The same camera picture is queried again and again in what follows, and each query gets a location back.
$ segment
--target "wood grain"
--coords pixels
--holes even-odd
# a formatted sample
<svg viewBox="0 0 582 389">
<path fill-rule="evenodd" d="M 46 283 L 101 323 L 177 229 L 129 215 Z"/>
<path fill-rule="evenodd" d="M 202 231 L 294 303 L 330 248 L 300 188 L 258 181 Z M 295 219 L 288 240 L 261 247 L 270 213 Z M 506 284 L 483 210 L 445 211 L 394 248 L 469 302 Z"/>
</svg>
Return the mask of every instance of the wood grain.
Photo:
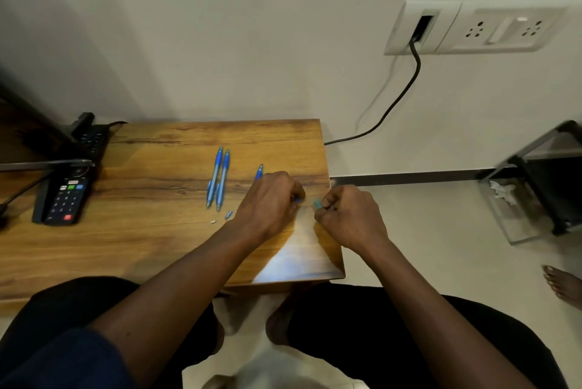
<svg viewBox="0 0 582 389">
<path fill-rule="evenodd" d="M 225 201 L 206 209 L 219 146 L 230 149 Z M 10 206 L 0 232 L 0 302 L 84 275 L 143 282 L 202 244 L 236 211 L 259 164 L 298 179 L 307 199 L 279 236 L 253 252 L 227 285 L 326 280 L 345 276 L 340 247 L 310 206 L 329 189 L 318 120 L 127 124 L 114 132 L 80 223 L 31 223 L 34 192 Z M 0 174 L 0 198 L 38 173 Z"/>
</svg>

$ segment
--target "black baseboard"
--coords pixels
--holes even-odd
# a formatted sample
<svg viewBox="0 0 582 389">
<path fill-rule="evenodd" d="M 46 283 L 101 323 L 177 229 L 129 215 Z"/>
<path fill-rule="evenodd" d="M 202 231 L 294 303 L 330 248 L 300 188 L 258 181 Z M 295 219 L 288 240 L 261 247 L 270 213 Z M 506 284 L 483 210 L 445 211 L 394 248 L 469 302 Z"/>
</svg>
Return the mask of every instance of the black baseboard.
<svg viewBox="0 0 582 389">
<path fill-rule="evenodd" d="M 390 173 L 383 175 L 337 176 L 331 178 L 332 185 L 395 185 L 422 184 L 425 182 L 475 181 L 483 179 L 493 171 L 492 168 L 477 170 L 424 171 L 418 173 Z M 495 178 L 511 178 L 515 176 L 514 168 L 504 168 Z"/>
</svg>

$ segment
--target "electrical outlet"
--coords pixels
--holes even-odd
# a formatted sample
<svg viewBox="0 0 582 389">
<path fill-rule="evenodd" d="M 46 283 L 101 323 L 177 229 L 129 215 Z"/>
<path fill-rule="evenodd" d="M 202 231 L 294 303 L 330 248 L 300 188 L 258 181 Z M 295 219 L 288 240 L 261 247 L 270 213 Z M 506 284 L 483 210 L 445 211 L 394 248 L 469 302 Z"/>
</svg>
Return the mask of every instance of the electrical outlet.
<svg viewBox="0 0 582 389">
<path fill-rule="evenodd" d="M 410 55 L 408 43 L 425 16 L 432 17 L 425 33 L 416 43 L 419 54 L 433 54 L 455 20 L 460 0 L 406 0 L 400 9 L 384 48 L 384 55 Z"/>
<path fill-rule="evenodd" d="M 582 0 L 466 0 L 435 54 L 533 52 Z"/>
</svg>

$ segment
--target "black pants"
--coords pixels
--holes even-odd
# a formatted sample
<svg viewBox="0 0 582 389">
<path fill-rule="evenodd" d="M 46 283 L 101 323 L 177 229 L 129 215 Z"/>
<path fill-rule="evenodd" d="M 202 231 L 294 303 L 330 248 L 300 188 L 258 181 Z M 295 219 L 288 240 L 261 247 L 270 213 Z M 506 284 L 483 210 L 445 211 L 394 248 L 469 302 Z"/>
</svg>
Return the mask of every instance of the black pants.
<svg viewBox="0 0 582 389">
<path fill-rule="evenodd" d="M 35 294 L 0 341 L 0 380 L 69 328 L 85 326 L 138 285 L 83 277 Z M 566 388 L 548 348 L 524 324 L 483 304 L 447 300 L 536 387 Z M 166 365 L 155 387 L 181 388 L 181 370 L 216 347 L 212 304 Z M 291 346 L 318 357 L 371 389 L 437 387 L 416 344 L 382 288 L 324 283 L 302 297 L 289 324 Z"/>
</svg>

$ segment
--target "person's right hand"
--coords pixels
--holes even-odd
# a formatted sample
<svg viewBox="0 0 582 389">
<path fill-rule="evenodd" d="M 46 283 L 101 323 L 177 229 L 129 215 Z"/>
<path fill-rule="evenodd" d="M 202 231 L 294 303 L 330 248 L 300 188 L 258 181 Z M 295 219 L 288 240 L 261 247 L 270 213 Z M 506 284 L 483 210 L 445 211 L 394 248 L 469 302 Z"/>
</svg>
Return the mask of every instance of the person's right hand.
<svg viewBox="0 0 582 389">
<path fill-rule="evenodd" d="M 321 200 L 316 221 L 337 243 L 362 255 L 378 244 L 389 244 L 386 225 L 372 194 L 353 185 L 332 188 Z"/>
</svg>

